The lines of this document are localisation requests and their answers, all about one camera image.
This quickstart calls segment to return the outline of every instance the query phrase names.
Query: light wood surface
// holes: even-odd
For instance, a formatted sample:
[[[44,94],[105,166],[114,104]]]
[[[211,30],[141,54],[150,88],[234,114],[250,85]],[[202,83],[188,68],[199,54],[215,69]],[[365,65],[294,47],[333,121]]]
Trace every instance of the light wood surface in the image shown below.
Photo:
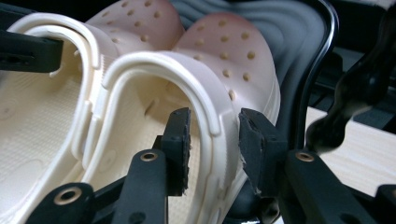
[[[325,112],[308,107],[306,127]],[[374,196],[382,184],[396,184],[396,135],[350,121],[343,145],[320,156],[346,185]]]

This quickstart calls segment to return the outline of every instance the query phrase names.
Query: shoe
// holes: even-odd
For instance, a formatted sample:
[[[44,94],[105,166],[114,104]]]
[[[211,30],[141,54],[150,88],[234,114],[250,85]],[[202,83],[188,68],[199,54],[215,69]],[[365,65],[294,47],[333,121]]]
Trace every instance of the shoe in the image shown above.
[[[189,188],[169,198],[170,223],[221,223],[247,178],[238,148],[240,109],[261,111],[275,123],[280,105],[264,38],[230,13],[200,19],[174,51],[120,57],[99,95],[103,107],[92,116],[82,177],[94,189],[126,175],[133,155],[152,147],[172,111],[191,109]]]
[[[20,223],[39,201],[83,175],[85,138],[99,86],[122,54],[170,49],[184,33],[166,0],[120,1],[86,23],[34,13],[10,32],[61,39],[59,70],[2,71],[0,77],[0,222]]]

